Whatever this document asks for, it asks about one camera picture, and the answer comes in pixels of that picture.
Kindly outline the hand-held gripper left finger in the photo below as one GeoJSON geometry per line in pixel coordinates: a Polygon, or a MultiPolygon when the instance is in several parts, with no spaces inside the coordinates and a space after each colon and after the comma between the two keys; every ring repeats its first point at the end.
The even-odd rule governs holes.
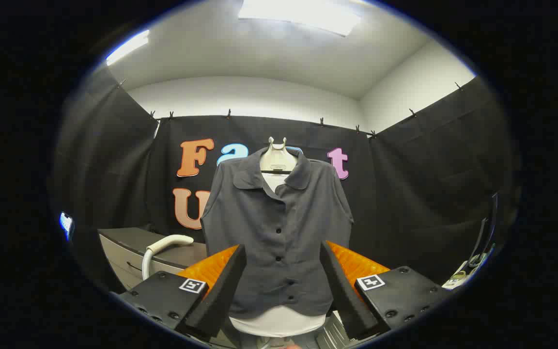
{"type": "Polygon", "coordinates": [[[177,274],[155,272],[114,297],[166,331],[207,341],[226,322],[246,265],[245,246],[235,245],[177,274]]]}

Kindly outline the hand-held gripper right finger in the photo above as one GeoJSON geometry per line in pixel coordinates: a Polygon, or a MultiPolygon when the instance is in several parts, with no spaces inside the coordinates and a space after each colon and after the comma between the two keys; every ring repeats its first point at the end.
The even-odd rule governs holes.
{"type": "Polygon", "coordinates": [[[331,241],[320,262],[348,338],[363,340],[427,316],[451,297],[410,267],[390,269],[331,241]]]}

